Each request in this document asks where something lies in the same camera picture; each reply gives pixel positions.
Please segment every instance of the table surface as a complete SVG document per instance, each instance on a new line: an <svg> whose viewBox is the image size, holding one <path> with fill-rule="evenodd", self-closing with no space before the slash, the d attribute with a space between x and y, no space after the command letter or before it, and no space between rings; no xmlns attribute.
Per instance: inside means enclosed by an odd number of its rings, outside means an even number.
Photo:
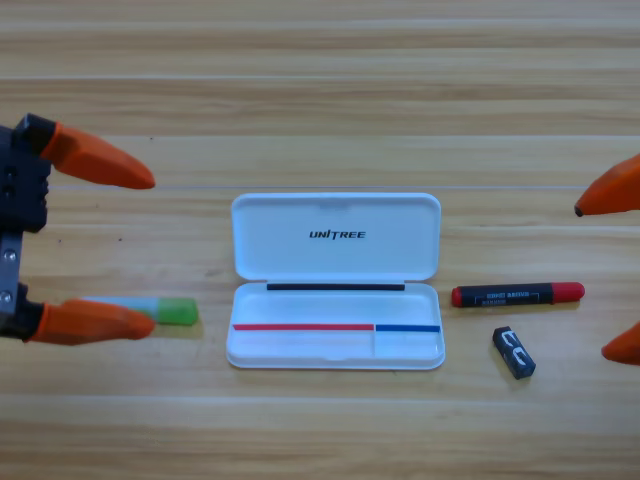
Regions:
<svg viewBox="0 0 640 480"><path fill-rule="evenodd" d="M53 174L34 300L174 295L196 328L5 340L0 478L638 479L640 214L573 204L640 151L635 0L3 0L0 123L27 111L128 150L151 191ZM418 191L443 207L447 360L249 371L225 358L246 192ZM459 284L581 281L581 304L449 306ZM510 325L538 368L491 345Z"/></svg>

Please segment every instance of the white case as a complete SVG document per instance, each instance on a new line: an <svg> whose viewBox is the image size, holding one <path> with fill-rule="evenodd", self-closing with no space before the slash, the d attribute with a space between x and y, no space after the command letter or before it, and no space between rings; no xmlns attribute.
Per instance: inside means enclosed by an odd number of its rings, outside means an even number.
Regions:
<svg viewBox="0 0 640 480"><path fill-rule="evenodd" d="M428 370L444 362L441 209L423 193L248 194L232 206L227 358L242 368Z"/></svg>

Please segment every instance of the orange fingertip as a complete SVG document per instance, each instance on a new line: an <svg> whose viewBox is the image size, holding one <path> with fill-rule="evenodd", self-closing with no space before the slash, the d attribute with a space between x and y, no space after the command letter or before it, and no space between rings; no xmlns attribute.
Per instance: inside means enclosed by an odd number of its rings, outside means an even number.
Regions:
<svg viewBox="0 0 640 480"><path fill-rule="evenodd" d="M30 340L56 345L140 340L154 328L150 317L125 307L68 300L60 306L45 305L38 330Z"/></svg>
<svg viewBox="0 0 640 480"><path fill-rule="evenodd" d="M640 323L602 347L607 360L629 365L640 365Z"/></svg>
<svg viewBox="0 0 640 480"><path fill-rule="evenodd" d="M575 205L576 215L640 210L640 154L607 171L593 182Z"/></svg>
<svg viewBox="0 0 640 480"><path fill-rule="evenodd" d="M41 157L59 172L92 183L132 189L156 184L151 171L136 158L95 135L59 123Z"/></svg>

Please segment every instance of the black strip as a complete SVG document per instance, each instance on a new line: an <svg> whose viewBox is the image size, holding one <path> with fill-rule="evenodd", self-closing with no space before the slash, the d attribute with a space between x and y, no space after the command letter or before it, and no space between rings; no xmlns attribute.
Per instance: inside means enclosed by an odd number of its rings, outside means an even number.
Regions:
<svg viewBox="0 0 640 480"><path fill-rule="evenodd" d="M267 290L386 290L401 292L402 283L267 283Z"/></svg>

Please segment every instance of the red cap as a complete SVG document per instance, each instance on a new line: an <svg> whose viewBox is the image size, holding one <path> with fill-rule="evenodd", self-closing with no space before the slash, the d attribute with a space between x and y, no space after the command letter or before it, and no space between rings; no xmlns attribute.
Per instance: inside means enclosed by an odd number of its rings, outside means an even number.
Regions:
<svg viewBox="0 0 640 480"><path fill-rule="evenodd" d="M584 285L578 282L552 283L553 303L577 302L584 297Z"/></svg>
<svg viewBox="0 0 640 480"><path fill-rule="evenodd" d="M462 292L460 287L456 287L451 291L451 303L454 307L462 307Z"/></svg>

